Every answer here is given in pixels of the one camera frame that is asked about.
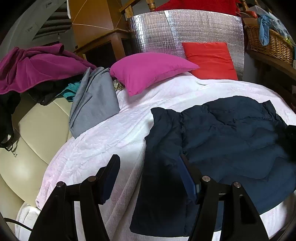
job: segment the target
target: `red pillow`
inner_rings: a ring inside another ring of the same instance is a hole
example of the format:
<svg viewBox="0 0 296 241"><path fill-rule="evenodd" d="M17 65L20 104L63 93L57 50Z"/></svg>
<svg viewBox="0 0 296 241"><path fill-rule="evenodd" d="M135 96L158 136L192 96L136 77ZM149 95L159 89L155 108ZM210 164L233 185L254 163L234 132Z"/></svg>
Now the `red pillow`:
<svg viewBox="0 0 296 241"><path fill-rule="evenodd" d="M170 0L159 6L155 11L172 9L192 9L220 12L236 16L235 0Z"/></svg>
<svg viewBox="0 0 296 241"><path fill-rule="evenodd" d="M202 80L237 80L226 43L182 43L186 58L200 68L190 71Z"/></svg>

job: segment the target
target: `wooden cabinet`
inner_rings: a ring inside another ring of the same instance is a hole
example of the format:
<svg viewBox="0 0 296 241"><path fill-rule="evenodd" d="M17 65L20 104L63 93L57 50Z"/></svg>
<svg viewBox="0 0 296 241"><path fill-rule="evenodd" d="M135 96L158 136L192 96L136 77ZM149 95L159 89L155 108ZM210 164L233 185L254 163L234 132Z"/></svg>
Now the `wooden cabinet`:
<svg viewBox="0 0 296 241"><path fill-rule="evenodd" d="M69 7L79 56L105 67L130 54L128 25L119 11L121 0L69 0ZM104 56L108 56L106 63L102 63Z"/></svg>

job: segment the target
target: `blue cloth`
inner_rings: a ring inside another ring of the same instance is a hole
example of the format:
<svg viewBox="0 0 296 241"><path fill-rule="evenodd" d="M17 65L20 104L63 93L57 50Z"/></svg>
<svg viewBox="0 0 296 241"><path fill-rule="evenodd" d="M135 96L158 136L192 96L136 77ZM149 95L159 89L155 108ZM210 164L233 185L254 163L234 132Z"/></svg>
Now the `blue cloth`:
<svg viewBox="0 0 296 241"><path fill-rule="evenodd" d="M269 19L270 18L267 15L261 15L261 17L258 19L260 24L259 40L263 46L266 46L269 43Z"/></svg>
<svg viewBox="0 0 296 241"><path fill-rule="evenodd" d="M75 83L69 83L68 86L63 89L58 95L62 95L67 101L73 102L75 94L80 86L80 81Z"/></svg>

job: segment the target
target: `white towel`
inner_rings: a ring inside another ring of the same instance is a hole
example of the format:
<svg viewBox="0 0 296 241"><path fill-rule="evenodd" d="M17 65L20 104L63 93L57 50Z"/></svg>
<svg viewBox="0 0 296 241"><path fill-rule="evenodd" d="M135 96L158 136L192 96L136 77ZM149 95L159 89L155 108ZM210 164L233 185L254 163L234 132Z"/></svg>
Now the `white towel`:
<svg viewBox="0 0 296 241"><path fill-rule="evenodd" d="M17 214L16 221L32 229L39 214L40 210L38 208L32 207L28 203L24 202ZM28 241L31 231L16 224L15 235L20 241Z"/></svg>

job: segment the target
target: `reflective insulation sheet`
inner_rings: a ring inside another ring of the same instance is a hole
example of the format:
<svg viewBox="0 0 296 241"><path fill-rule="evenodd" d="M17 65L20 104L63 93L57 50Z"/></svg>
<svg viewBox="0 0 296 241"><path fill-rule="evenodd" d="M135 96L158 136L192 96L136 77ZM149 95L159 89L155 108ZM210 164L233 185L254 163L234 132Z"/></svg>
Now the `reflective insulation sheet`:
<svg viewBox="0 0 296 241"><path fill-rule="evenodd" d="M244 70L241 18L200 10L167 10L129 19L136 51L185 58L182 42L226 42L239 80Z"/></svg>

